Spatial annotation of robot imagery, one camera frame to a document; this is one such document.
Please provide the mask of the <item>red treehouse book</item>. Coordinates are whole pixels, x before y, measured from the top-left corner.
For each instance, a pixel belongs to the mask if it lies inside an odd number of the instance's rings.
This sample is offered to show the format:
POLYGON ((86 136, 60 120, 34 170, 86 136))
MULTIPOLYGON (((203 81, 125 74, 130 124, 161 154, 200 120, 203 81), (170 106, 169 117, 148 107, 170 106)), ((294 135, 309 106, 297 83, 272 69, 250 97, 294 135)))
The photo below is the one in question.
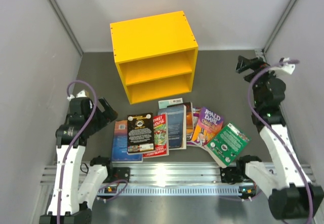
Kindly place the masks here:
POLYGON ((153 118, 154 151, 143 154, 144 159, 164 157, 169 155, 167 114, 157 115, 153 118))

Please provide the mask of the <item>orange Roald Dahl book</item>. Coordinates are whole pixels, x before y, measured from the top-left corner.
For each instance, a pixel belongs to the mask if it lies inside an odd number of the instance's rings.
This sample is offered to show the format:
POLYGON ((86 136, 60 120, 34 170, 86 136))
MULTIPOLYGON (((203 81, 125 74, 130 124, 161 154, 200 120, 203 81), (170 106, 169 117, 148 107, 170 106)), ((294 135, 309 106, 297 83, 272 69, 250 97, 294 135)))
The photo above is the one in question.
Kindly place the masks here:
POLYGON ((189 145, 206 146, 220 132, 223 122, 223 116, 207 107, 202 107, 189 145))

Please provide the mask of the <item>dark blue cover book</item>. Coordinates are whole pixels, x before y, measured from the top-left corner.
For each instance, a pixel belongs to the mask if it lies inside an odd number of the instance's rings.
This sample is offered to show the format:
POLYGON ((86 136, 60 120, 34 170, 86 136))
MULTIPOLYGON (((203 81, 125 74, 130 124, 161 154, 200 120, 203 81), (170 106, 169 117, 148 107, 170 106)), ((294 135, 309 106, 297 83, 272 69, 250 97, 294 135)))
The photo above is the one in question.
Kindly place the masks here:
POLYGON ((167 116, 169 150, 186 149, 186 107, 178 104, 159 109, 158 115, 167 116))

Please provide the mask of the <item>brown Edward Tulane book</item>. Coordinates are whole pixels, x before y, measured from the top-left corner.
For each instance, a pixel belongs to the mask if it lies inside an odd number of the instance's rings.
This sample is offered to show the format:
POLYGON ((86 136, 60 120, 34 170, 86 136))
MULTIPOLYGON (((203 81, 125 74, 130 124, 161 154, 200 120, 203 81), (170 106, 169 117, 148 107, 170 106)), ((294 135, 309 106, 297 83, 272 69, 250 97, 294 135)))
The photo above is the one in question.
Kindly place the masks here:
POLYGON ((183 103, 186 107, 186 140, 191 141, 194 133, 193 107, 191 102, 183 103))

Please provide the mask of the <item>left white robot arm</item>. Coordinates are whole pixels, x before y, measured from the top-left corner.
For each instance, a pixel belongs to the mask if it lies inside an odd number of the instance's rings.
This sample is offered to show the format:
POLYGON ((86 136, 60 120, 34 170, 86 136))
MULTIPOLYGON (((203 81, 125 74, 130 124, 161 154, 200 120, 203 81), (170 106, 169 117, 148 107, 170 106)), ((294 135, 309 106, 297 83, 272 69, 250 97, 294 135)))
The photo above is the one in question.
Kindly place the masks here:
POLYGON ((73 98, 69 103, 70 112, 55 133, 57 169, 53 196, 39 223, 91 223, 92 206, 101 185, 114 178, 111 159, 98 156, 90 161, 83 182, 79 181, 88 138, 118 116, 105 98, 98 102, 104 111, 86 96, 73 98))

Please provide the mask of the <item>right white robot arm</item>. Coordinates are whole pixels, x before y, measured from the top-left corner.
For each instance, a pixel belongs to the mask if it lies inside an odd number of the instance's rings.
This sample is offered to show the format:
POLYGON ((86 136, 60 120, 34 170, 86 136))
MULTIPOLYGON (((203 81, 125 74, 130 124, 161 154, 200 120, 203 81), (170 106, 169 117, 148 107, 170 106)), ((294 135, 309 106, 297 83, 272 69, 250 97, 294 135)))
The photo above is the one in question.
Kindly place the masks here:
POLYGON ((311 223, 323 201, 323 188, 312 183, 298 161, 280 109, 286 91, 280 76, 291 75, 299 63, 298 59, 281 58, 270 65, 262 58, 239 56, 235 69, 237 73, 252 70, 244 77, 249 83, 252 121, 275 167, 271 173, 259 157, 247 155, 236 161, 236 176, 244 182, 252 180, 267 197, 272 216, 283 223, 289 219, 311 223))

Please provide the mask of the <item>black cover book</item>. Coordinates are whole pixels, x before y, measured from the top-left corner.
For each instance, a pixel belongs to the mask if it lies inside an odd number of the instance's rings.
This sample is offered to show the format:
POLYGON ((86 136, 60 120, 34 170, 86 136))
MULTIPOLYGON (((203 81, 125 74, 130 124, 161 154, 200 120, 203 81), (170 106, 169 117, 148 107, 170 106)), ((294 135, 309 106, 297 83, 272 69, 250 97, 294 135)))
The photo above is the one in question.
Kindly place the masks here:
POLYGON ((127 153, 136 155, 155 151, 153 113, 127 115, 127 153))

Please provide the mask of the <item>blue sunset cover book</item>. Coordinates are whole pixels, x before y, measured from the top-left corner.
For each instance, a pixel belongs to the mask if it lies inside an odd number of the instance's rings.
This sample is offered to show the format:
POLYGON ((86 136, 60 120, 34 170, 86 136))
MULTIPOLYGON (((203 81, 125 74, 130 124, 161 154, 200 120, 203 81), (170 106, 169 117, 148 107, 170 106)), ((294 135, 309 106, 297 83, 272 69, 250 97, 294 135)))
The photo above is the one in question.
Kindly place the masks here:
POLYGON ((129 155, 127 153, 127 121, 116 121, 112 144, 111 161, 115 163, 141 163, 141 154, 129 155))

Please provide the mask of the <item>light teal cover book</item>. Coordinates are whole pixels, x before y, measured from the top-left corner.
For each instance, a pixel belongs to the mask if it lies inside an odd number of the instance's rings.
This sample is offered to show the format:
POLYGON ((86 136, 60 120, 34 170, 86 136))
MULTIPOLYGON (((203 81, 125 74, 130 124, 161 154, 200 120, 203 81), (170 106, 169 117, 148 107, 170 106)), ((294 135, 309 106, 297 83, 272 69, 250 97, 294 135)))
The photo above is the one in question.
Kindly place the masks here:
POLYGON ((158 108, 164 109, 171 105, 177 105, 183 103, 183 98, 174 98, 174 99, 167 99, 167 100, 160 100, 158 101, 158 108))

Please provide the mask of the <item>purple cartoon cover book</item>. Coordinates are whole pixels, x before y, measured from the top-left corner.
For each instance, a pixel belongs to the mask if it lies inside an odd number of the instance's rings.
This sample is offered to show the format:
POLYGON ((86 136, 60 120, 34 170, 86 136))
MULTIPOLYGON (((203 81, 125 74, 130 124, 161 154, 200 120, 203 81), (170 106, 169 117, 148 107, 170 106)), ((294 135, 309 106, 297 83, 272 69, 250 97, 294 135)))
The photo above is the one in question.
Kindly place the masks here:
MULTIPOLYGON (((200 107, 193 107, 192 108, 192 114, 193 114, 193 130, 195 130, 197 123, 198 123, 198 118, 199 118, 199 114, 200 114, 200 107)), ((194 144, 191 141, 187 142, 187 146, 193 146, 193 147, 197 147, 196 144, 194 144)))

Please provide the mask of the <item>yellow wooden shelf box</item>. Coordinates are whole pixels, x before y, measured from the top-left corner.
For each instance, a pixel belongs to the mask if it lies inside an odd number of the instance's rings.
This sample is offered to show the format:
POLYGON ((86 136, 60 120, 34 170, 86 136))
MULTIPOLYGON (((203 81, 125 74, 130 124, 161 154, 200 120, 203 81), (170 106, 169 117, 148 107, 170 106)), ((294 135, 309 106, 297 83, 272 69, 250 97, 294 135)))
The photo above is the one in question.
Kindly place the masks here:
POLYGON ((110 32, 130 104, 192 91, 198 43, 183 11, 111 23, 110 32))

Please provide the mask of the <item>green cover book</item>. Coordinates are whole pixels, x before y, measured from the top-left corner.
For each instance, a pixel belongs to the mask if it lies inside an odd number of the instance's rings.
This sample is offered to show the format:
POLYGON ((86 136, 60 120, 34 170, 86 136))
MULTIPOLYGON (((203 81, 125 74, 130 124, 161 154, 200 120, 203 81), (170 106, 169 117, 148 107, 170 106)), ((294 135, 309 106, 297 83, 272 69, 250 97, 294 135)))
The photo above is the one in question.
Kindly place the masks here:
POLYGON ((250 141, 251 138, 248 135, 233 123, 228 123, 204 148, 219 167, 226 168, 250 141))

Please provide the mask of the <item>aluminium mounting rail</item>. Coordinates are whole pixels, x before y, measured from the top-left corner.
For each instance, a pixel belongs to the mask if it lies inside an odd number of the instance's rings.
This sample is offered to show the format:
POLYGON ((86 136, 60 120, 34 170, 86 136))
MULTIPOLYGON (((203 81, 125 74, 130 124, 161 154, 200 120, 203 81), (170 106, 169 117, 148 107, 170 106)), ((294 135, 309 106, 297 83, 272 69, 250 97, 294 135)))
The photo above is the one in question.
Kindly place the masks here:
MULTIPOLYGON (((273 163, 264 163, 267 170, 275 173, 273 163)), ((254 199, 262 193, 252 181, 243 178, 230 164, 221 168, 217 163, 112 163, 113 173, 101 185, 98 198, 118 196, 237 196, 241 201, 254 199)), ((314 183, 309 166, 301 166, 314 183)), ((54 189, 56 166, 48 166, 41 182, 54 189)), ((80 172, 79 181, 87 175, 80 172)))

